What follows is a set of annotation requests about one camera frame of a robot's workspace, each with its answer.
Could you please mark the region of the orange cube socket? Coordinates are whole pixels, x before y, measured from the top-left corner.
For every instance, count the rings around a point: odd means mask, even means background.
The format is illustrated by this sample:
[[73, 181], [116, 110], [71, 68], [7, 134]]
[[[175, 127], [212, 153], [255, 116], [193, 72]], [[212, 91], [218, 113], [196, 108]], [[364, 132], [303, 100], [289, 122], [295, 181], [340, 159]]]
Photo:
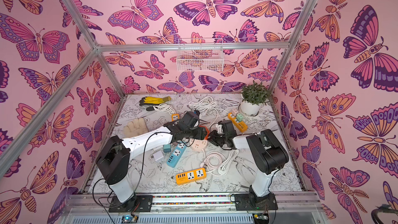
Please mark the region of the orange cube socket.
[[205, 126], [199, 126], [199, 131], [200, 131], [200, 135], [199, 135], [200, 140], [207, 140], [207, 138], [209, 136], [208, 128]]

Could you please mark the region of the blue power strip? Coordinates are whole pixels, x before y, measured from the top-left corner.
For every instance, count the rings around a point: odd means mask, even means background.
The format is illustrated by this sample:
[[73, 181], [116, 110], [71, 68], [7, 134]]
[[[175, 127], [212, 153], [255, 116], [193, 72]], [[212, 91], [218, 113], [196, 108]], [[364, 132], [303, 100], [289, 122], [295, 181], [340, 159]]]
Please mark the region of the blue power strip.
[[172, 154], [170, 155], [170, 157], [168, 158], [166, 164], [171, 167], [171, 168], [175, 168], [181, 158], [181, 156], [183, 155], [184, 151], [186, 150], [187, 145], [184, 143], [179, 143], [174, 151], [172, 152]]

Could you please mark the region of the yellow power strip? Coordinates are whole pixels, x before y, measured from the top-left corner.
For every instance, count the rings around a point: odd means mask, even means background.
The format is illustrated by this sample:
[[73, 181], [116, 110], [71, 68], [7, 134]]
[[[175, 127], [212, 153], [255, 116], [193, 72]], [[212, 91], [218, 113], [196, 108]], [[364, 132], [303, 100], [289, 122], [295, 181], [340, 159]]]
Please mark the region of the yellow power strip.
[[172, 114], [171, 117], [172, 117], [172, 121], [176, 121], [176, 120], [180, 119], [180, 115], [179, 114]]
[[232, 121], [232, 123], [235, 125], [235, 127], [241, 132], [244, 133], [248, 130], [248, 126], [246, 123], [243, 121], [238, 122], [236, 119], [236, 116], [234, 116], [232, 113], [228, 113], [227, 115], [228, 119]]
[[198, 180], [205, 179], [207, 177], [206, 170], [204, 168], [199, 168], [196, 170], [191, 170], [188, 172], [183, 172], [176, 175], [176, 184], [185, 185]]

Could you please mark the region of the green charger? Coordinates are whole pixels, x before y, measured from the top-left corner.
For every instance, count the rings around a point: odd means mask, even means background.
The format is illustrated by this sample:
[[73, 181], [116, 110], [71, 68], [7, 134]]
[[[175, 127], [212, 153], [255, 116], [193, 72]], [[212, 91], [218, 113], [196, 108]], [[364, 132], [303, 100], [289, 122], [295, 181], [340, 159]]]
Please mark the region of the green charger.
[[243, 116], [242, 114], [238, 113], [238, 114], [236, 115], [236, 119], [238, 120], [238, 122], [241, 122], [241, 121], [244, 120], [244, 116]]

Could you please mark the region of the pink charger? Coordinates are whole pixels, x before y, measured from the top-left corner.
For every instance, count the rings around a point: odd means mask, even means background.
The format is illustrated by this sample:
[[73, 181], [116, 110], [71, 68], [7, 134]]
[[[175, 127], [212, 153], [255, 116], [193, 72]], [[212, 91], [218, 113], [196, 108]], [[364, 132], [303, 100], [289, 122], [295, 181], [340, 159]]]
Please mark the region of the pink charger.
[[237, 115], [239, 114], [239, 111], [238, 111], [237, 109], [232, 109], [231, 113], [232, 113], [234, 116], [237, 116]]

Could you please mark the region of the teal usb charger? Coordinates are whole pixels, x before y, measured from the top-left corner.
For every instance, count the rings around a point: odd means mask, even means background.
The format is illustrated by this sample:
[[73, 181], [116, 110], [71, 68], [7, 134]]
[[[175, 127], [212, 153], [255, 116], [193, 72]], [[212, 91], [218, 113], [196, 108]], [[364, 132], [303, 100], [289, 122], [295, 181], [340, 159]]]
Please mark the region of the teal usb charger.
[[163, 145], [163, 152], [164, 152], [164, 153], [169, 153], [169, 152], [171, 152], [171, 151], [172, 151], [172, 146], [171, 146], [171, 144]]

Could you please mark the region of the white usb charger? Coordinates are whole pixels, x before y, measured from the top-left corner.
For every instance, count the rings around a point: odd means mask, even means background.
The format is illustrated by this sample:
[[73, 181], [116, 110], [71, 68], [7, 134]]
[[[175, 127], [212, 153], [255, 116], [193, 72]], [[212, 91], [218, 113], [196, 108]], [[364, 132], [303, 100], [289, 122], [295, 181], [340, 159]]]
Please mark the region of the white usb charger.
[[156, 151], [152, 154], [152, 157], [154, 159], [155, 162], [160, 163], [161, 161], [164, 160], [164, 154], [162, 151]]

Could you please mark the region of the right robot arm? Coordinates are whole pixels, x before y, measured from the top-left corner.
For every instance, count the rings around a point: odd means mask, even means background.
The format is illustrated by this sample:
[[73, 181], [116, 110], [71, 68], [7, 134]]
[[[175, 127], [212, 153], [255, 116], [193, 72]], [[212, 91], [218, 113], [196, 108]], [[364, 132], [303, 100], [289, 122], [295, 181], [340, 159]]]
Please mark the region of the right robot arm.
[[221, 131], [211, 131], [208, 142], [220, 148], [227, 146], [232, 151], [249, 149], [258, 169], [249, 195], [253, 203], [268, 200], [274, 176], [290, 160], [286, 149], [271, 129], [238, 135], [231, 120], [221, 121], [219, 125]]

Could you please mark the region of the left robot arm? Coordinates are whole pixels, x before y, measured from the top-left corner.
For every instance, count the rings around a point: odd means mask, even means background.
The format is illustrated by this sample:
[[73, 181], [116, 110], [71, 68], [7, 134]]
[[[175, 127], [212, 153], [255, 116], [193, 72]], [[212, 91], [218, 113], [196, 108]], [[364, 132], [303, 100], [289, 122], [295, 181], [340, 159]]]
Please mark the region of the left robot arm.
[[135, 195], [128, 175], [131, 159], [144, 156], [150, 149], [199, 138], [202, 133], [206, 134], [207, 131], [200, 126], [200, 112], [186, 112], [181, 119], [166, 123], [154, 131], [132, 138], [111, 137], [99, 152], [96, 166], [119, 203], [123, 204]]

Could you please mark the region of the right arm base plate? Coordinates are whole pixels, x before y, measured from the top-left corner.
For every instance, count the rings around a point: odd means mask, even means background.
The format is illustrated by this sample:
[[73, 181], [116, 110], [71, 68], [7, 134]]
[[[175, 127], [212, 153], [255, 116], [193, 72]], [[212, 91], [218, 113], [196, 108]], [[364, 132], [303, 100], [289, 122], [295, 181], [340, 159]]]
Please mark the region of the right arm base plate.
[[235, 204], [238, 211], [264, 211], [278, 210], [277, 201], [273, 193], [264, 197], [257, 197], [255, 194], [233, 194], [231, 202]]

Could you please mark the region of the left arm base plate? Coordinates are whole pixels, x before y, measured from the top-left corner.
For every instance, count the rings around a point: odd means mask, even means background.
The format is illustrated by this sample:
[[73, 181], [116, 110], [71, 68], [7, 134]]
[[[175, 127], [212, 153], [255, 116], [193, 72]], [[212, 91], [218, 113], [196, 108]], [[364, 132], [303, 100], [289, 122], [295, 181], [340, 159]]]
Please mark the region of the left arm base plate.
[[111, 213], [141, 213], [150, 212], [152, 207], [152, 195], [135, 195], [125, 203], [120, 203], [114, 196], [111, 201], [109, 212]]

